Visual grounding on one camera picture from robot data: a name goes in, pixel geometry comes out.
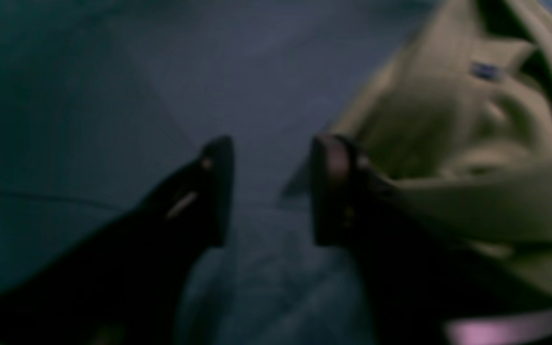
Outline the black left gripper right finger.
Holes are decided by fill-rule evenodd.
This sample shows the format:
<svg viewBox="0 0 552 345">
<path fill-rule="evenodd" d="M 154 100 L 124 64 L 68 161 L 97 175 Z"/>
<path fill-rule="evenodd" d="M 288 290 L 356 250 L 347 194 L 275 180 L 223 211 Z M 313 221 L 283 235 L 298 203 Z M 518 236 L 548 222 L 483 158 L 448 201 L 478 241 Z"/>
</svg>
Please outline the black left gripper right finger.
<svg viewBox="0 0 552 345">
<path fill-rule="evenodd" d="M 339 135 L 310 154 L 314 236 L 353 257 L 380 345 L 552 345 L 552 297 L 410 207 Z"/>
</svg>

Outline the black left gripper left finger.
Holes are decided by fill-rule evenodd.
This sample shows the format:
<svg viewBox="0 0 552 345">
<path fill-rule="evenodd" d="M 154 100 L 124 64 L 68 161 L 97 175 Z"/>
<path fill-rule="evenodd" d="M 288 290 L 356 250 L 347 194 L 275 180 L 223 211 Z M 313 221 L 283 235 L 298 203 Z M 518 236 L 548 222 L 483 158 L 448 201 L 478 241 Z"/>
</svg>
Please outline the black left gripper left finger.
<svg viewBox="0 0 552 345">
<path fill-rule="evenodd" d="M 121 218 L 0 293 L 0 345 L 173 345 L 187 277 L 228 229 L 234 146 L 221 136 Z"/>
</svg>

